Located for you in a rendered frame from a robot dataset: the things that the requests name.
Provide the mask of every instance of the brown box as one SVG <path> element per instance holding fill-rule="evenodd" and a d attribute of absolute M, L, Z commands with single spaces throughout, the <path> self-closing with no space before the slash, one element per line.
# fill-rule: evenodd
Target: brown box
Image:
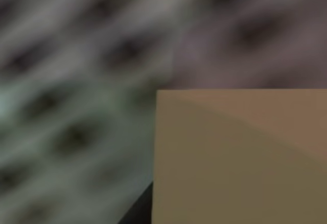
<path fill-rule="evenodd" d="M 327 91 L 159 91 L 153 224 L 327 223 Z"/>

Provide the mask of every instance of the tan surface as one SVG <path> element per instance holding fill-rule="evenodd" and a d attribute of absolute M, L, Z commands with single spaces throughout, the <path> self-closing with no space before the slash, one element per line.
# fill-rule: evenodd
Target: tan surface
<path fill-rule="evenodd" d="M 327 222 L 327 93 L 269 92 L 159 92 L 154 224 Z"/>

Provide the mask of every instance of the brown rectangular object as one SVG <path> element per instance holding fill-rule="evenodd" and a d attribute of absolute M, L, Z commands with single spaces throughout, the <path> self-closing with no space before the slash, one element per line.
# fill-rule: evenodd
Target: brown rectangular object
<path fill-rule="evenodd" d="M 327 223 L 327 91 L 159 91 L 154 224 Z"/>

